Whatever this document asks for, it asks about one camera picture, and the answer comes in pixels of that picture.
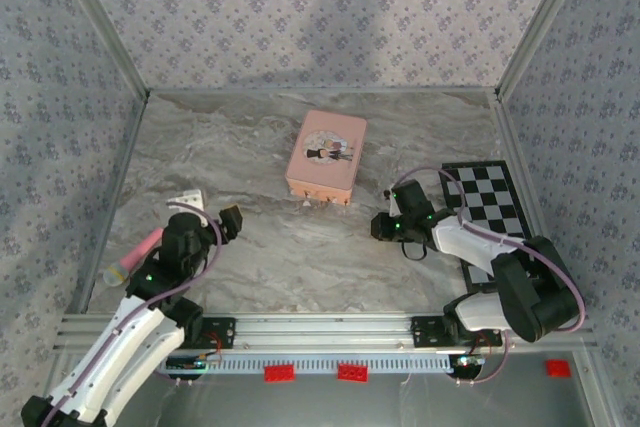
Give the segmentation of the pink toy microphone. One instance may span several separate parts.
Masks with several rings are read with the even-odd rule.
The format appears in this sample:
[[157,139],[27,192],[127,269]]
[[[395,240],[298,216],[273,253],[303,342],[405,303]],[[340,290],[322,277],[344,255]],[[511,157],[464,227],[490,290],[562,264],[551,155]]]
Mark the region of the pink toy microphone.
[[109,265],[102,274],[104,283],[108,287],[117,287],[123,284],[134,269],[160,242],[162,233],[162,228],[155,229],[124,257]]

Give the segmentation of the black grey folding chessboard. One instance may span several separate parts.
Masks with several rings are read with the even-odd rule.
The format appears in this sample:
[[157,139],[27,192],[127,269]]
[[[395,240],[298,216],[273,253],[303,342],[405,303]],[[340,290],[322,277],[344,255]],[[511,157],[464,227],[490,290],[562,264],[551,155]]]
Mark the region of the black grey folding chessboard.
[[[463,216],[477,226],[510,237],[532,236],[515,184],[504,160],[442,164],[441,169],[454,178],[465,195]],[[453,180],[439,174],[446,207],[458,210],[462,196]],[[461,260],[469,293],[496,290],[492,276]]]

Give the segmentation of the aluminium mounting rail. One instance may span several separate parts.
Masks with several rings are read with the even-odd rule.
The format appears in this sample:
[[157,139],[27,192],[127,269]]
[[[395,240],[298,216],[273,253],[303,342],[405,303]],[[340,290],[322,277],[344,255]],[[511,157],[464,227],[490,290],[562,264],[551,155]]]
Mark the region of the aluminium mounting rail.
[[[400,352],[415,350],[412,317],[406,313],[211,314],[233,317],[232,349],[250,353]],[[71,314],[63,317],[54,350],[83,353],[97,339],[110,314]],[[591,328],[554,332],[536,343],[510,333],[516,353],[579,350],[598,346]]]

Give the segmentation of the aluminium frame post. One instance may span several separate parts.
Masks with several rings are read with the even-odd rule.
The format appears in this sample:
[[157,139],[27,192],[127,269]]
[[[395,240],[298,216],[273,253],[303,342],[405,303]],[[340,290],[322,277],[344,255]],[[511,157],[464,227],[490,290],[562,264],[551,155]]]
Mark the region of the aluminium frame post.
[[513,93],[564,2],[565,0],[540,1],[521,41],[496,85],[495,95],[501,103],[506,102]]
[[134,61],[116,31],[100,0],[78,0],[92,26],[112,57],[130,89],[146,101],[149,89],[135,67]]

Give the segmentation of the grey metal sheet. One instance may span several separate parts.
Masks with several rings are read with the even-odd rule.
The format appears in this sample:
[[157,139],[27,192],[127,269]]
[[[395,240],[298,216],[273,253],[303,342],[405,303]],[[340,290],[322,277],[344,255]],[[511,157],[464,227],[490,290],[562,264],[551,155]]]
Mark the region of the grey metal sheet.
[[115,427],[595,427],[569,379],[507,374],[481,385],[445,375],[373,375],[366,383],[302,375],[206,376],[193,385],[148,381]]

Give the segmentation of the black base plate left arm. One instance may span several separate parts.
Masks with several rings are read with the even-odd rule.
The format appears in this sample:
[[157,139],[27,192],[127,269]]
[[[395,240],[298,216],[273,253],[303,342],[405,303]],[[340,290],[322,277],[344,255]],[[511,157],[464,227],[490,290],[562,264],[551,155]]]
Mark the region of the black base plate left arm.
[[225,350],[232,349],[236,334],[234,317],[205,316],[197,320],[186,335],[180,349]]

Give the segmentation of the black base plate right arm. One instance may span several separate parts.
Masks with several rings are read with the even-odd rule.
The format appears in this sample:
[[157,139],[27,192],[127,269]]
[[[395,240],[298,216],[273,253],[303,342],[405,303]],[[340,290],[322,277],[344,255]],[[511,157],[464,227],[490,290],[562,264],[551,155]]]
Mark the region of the black base plate right arm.
[[503,338],[493,330],[469,331],[450,316],[414,316],[410,330],[416,348],[500,347]]

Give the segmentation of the pink tin box cartoon couple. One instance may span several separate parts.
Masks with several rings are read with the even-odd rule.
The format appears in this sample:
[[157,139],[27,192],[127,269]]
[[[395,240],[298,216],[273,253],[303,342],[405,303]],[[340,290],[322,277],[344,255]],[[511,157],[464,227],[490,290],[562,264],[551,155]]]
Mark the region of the pink tin box cartoon couple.
[[285,173],[291,193],[305,199],[350,204],[366,130],[363,118],[309,111]]

